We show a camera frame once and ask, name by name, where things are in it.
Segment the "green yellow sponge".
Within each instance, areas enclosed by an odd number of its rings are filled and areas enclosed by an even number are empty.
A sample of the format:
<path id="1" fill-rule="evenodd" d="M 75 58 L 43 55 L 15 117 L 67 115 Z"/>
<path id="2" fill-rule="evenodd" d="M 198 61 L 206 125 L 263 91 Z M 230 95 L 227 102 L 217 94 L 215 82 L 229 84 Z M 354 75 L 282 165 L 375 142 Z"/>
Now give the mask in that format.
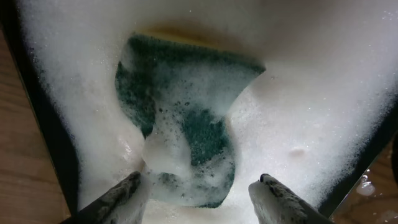
<path id="1" fill-rule="evenodd" d="M 265 69 L 242 54 L 144 34 L 128 39 L 114 84 L 144 138 L 154 199 L 199 208 L 223 203 L 236 173 L 228 110 Z"/>

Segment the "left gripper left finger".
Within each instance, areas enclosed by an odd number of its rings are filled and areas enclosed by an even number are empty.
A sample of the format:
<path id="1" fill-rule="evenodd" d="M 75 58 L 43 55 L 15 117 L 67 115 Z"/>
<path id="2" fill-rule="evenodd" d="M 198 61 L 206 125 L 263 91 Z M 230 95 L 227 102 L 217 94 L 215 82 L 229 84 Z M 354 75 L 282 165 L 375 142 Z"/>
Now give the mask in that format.
<path id="1" fill-rule="evenodd" d="M 141 224 L 148 200 L 149 179 L 135 171 L 62 224 Z"/>

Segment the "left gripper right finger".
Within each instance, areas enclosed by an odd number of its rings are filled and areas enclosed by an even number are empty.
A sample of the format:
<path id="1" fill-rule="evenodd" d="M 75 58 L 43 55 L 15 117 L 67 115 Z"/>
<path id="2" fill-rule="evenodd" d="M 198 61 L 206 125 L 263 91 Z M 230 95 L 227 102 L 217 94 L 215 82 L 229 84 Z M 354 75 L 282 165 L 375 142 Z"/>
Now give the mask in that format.
<path id="1" fill-rule="evenodd" d="M 248 192 L 260 224 L 333 224 L 269 174 L 261 174 Z"/>

